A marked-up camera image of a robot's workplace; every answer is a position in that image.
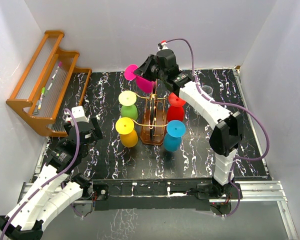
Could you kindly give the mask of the magenta wine glass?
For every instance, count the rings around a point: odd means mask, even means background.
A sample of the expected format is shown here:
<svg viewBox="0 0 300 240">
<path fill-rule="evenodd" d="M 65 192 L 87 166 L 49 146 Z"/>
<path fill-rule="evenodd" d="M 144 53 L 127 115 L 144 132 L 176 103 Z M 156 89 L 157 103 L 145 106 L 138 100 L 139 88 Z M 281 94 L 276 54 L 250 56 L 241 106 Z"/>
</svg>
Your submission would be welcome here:
<svg viewBox="0 0 300 240">
<path fill-rule="evenodd" d="M 149 81 L 141 76 L 135 75 L 134 71 L 138 68 L 137 65 L 131 64 L 124 71 L 124 77 L 128 81 L 136 81 L 136 85 L 146 94 L 153 92 L 154 81 Z"/>
</svg>

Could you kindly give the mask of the gold wire wine glass rack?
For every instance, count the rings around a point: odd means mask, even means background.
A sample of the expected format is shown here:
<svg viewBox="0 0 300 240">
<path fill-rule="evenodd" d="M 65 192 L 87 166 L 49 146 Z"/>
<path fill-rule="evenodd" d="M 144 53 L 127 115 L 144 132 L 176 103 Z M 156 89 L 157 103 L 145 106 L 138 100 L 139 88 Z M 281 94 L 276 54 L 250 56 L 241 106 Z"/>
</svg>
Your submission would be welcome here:
<svg viewBox="0 0 300 240">
<path fill-rule="evenodd" d="M 152 87 L 152 92 L 147 96 L 137 95 L 145 100 L 142 122 L 136 122 L 141 127 L 139 137 L 145 145 L 161 146 L 167 133 L 166 101 L 168 98 L 160 97 L 157 88 L 158 83 L 156 82 Z"/>
</svg>

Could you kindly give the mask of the clear wine glass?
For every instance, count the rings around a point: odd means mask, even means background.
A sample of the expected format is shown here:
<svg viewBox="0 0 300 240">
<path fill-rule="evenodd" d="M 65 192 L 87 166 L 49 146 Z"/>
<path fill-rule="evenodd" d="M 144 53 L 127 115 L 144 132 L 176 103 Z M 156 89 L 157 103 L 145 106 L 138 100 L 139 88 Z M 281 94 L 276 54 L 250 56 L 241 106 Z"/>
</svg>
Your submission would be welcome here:
<svg viewBox="0 0 300 240">
<path fill-rule="evenodd" d="M 200 93 L 206 93 L 210 98 L 212 97 L 213 95 L 213 88 L 209 85 L 201 85 L 201 84 L 198 84 L 198 86 L 200 87 Z"/>
</svg>

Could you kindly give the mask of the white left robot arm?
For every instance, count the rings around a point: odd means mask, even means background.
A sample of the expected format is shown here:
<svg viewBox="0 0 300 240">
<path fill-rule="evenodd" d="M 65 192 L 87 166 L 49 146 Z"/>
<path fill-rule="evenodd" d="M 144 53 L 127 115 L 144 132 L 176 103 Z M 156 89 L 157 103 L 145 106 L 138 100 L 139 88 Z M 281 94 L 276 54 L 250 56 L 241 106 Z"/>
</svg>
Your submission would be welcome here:
<svg viewBox="0 0 300 240">
<path fill-rule="evenodd" d="M 76 120 L 64 125 L 67 136 L 50 153 L 46 164 L 21 201 L 0 215 L 1 237 L 39 240 L 44 230 L 65 208 L 93 195 L 93 182 L 73 169 L 88 155 L 89 145 L 103 138 L 98 121 Z"/>
</svg>

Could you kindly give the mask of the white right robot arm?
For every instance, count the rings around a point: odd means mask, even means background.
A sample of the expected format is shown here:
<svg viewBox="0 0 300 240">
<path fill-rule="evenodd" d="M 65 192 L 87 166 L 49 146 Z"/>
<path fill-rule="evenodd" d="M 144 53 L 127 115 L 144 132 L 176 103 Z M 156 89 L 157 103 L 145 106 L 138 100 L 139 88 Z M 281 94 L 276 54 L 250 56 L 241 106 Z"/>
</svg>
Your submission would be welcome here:
<svg viewBox="0 0 300 240">
<path fill-rule="evenodd" d="M 223 199 L 231 192 L 233 166 L 238 146 L 243 138 L 243 116 L 215 103 L 203 92 L 194 74 L 180 70 L 171 49 L 159 50 L 147 57 L 141 66 L 128 71 L 133 79 L 154 82 L 160 80 L 176 96 L 192 106 L 210 125 L 212 134 L 209 144 L 215 154 L 215 170 L 210 192 Z"/>
</svg>

